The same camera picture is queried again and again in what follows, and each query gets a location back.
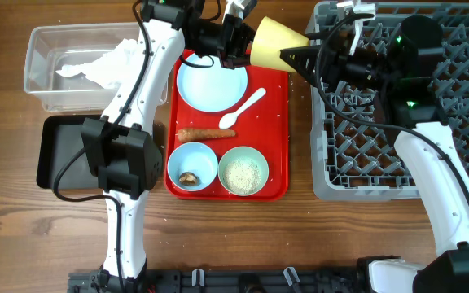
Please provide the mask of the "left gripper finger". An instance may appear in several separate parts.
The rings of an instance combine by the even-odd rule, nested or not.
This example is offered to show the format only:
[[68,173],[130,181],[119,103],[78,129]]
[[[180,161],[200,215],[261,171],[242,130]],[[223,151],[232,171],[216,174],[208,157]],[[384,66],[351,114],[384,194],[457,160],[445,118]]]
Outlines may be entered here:
[[234,15],[226,15],[222,22],[222,45],[226,53],[245,53],[254,40],[255,30]]
[[225,58],[220,59],[221,66],[227,69],[236,69],[242,68],[250,65],[250,56],[245,55],[243,57],[231,57],[226,56]]

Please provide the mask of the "yellow plastic cup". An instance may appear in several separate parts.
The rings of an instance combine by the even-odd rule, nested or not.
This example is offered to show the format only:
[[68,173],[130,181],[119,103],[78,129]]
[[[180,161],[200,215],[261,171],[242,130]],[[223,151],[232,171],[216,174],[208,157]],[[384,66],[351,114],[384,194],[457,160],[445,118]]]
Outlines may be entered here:
[[296,72],[281,59],[281,50],[308,44],[307,37],[266,16],[260,22],[253,39],[250,64],[260,68]]

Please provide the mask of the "light blue plate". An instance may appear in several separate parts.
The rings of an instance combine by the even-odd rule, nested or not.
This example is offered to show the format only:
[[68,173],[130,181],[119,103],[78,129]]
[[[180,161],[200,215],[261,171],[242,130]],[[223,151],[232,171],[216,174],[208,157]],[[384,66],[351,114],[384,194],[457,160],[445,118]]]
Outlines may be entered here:
[[204,65],[204,68],[193,68],[182,64],[178,69],[178,93],[190,107],[201,112],[223,112],[244,96],[248,87],[246,68],[223,68],[217,57],[196,54],[188,56],[186,61]]

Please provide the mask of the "white plastic spoon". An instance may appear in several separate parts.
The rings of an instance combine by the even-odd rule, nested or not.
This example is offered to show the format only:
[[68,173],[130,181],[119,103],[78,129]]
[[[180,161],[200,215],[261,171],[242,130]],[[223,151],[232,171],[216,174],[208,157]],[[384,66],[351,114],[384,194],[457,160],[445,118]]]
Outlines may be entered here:
[[244,103],[242,106],[240,106],[236,111],[227,113],[225,114],[219,121],[218,127],[219,129],[229,129],[232,127],[239,116],[245,112],[247,109],[249,109],[253,104],[258,102],[260,99],[262,99],[266,95],[266,89],[264,88],[259,88],[256,90]]

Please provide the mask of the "orange carrot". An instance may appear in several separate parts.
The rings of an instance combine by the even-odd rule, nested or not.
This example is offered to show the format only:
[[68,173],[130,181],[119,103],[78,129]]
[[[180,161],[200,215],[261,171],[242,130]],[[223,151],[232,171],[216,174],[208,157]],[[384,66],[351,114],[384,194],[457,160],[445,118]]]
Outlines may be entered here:
[[177,131],[177,139],[182,142],[198,142],[216,138],[231,138],[236,132],[231,129],[196,129],[184,128]]

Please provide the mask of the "white tissue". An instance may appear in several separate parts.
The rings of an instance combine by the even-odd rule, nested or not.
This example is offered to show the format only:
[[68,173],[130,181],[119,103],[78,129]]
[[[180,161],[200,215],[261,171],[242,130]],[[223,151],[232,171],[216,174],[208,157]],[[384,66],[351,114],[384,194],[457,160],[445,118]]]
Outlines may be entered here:
[[134,39],[123,39],[115,49],[90,63],[65,64],[55,72],[65,78],[83,74],[103,89],[117,87],[134,68],[134,56],[140,46]]

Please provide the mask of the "mint green bowl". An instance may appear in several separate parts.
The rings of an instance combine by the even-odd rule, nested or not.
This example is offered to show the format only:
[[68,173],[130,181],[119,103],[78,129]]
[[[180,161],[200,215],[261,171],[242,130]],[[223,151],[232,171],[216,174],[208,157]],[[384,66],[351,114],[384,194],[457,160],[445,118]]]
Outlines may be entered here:
[[[261,172],[261,181],[260,185],[256,189],[256,191],[253,194],[250,195],[237,195],[235,193],[232,193],[230,190],[227,189],[224,180],[223,180],[223,172],[228,165],[229,162],[232,160],[238,159],[238,158],[249,158],[252,159],[256,162],[258,165],[258,168],[260,169]],[[237,146],[229,151],[227,151],[220,159],[219,165],[218,165],[218,178],[222,186],[232,195],[237,195],[237,196],[242,196],[242,197],[247,197],[247,196],[252,196],[255,195],[257,192],[261,191],[263,187],[266,185],[267,180],[269,179],[270,175],[270,168],[267,163],[266,158],[257,150],[249,146]]]

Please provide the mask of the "light blue bowl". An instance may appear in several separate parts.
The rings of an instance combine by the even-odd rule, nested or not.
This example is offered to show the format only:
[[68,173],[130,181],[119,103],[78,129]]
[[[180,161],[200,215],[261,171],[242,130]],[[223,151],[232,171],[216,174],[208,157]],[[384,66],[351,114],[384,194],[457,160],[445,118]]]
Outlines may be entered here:
[[[183,191],[196,192],[209,187],[217,177],[218,158],[214,151],[201,142],[188,142],[177,147],[166,164],[169,180]],[[192,173],[198,182],[186,186],[180,182],[183,173]]]

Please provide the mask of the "white rice grains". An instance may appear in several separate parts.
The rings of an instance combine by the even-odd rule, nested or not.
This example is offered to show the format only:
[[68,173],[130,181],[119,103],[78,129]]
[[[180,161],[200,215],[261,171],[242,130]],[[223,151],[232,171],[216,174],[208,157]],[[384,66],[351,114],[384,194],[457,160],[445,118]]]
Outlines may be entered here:
[[237,195],[253,194],[261,181],[256,162],[244,157],[229,162],[222,176],[227,189]]

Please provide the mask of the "brown mushroom scrap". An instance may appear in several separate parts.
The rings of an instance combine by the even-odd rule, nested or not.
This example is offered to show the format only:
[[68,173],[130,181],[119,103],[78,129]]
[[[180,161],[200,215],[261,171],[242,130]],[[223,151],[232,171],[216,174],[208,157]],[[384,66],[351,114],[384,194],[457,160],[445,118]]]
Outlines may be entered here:
[[197,186],[199,178],[192,172],[184,172],[179,177],[179,183],[183,186]]

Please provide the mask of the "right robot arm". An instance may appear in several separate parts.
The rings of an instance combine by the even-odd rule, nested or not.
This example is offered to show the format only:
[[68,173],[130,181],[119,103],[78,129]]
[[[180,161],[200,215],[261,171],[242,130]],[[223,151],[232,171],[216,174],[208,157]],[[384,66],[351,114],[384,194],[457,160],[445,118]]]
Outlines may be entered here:
[[372,256],[357,262],[360,292],[469,292],[469,176],[459,159],[445,111],[430,87],[442,56],[441,26],[426,16],[401,22],[384,55],[355,46],[346,25],[370,18],[355,13],[326,33],[287,45],[279,57],[316,90],[340,81],[376,92],[373,126],[404,162],[432,226],[436,259],[418,267],[399,257]]

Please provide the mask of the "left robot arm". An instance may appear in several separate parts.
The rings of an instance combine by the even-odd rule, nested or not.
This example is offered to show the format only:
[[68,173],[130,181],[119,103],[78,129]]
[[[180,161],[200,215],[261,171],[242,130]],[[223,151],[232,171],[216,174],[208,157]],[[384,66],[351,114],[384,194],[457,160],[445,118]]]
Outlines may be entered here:
[[256,0],[229,1],[217,24],[202,18],[202,1],[137,1],[135,67],[99,119],[85,119],[81,137],[91,174],[108,209],[107,258],[71,292],[147,292],[142,229],[149,191],[162,169],[152,137],[158,99],[184,50],[211,55],[224,68],[247,66],[255,32],[243,20]]

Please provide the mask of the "grey dishwasher rack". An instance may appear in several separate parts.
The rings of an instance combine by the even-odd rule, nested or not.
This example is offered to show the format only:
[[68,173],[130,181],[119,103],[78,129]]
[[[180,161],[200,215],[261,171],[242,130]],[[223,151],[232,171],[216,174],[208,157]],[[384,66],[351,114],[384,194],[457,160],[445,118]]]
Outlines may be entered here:
[[[425,15],[444,32],[444,59],[431,84],[449,117],[454,145],[469,176],[469,4],[378,2],[358,45],[384,54],[401,31],[403,19]],[[324,105],[311,89],[310,132],[313,191],[325,200],[413,199],[414,181],[382,129],[353,125]]]

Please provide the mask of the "black waste tray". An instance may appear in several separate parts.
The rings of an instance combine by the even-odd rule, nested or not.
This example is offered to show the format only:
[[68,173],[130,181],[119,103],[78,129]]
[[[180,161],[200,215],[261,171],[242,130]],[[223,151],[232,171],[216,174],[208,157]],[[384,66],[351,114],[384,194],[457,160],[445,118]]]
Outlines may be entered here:
[[[51,116],[43,125],[42,141],[37,166],[36,183],[42,189],[51,189],[59,170],[83,147],[81,127],[86,118],[100,115]],[[61,190],[97,189],[98,180],[90,173],[87,158],[82,155],[63,175]]]

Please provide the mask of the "red serving tray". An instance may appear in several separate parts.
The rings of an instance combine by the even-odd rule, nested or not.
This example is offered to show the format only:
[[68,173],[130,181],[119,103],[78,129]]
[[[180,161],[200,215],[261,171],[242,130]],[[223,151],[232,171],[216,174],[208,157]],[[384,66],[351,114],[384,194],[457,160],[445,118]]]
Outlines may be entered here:
[[259,88],[266,89],[261,101],[247,109],[234,124],[236,135],[232,138],[216,138],[204,141],[217,158],[221,158],[234,147],[252,147],[267,160],[270,168],[269,179],[263,189],[248,196],[249,201],[270,202],[280,199],[288,188],[289,174],[289,127],[288,127],[288,74],[255,66],[245,67],[248,72],[248,87],[242,99],[223,112],[201,112],[190,107],[177,89],[177,73],[182,64],[193,68],[204,68],[176,61],[174,65],[173,92],[171,96],[170,120],[166,153],[171,153],[181,142],[177,131],[184,128],[214,129],[221,117],[240,107]]

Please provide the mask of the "clear plastic bin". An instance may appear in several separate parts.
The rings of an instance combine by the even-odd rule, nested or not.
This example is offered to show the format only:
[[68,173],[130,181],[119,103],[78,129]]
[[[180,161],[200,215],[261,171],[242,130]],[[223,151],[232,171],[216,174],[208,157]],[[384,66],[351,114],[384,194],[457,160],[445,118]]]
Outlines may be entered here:
[[24,64],[24,91],[42,101],[47,112],[102,111],[120,83],[107,88],[78,73],[63,77],[64,65],[92,63],[124,40],[138,39],[135,23],[71,24],[35,28]]

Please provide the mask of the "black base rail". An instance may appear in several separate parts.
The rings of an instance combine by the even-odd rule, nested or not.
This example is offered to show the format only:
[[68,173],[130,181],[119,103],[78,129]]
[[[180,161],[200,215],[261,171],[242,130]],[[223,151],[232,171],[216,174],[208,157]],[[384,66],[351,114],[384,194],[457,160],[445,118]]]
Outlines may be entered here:
[[121,273],[101,267],[89,273],[71,273],[67,292],[368,292],[364,273],[351,267],[298,270],[156,270],[125,266]]

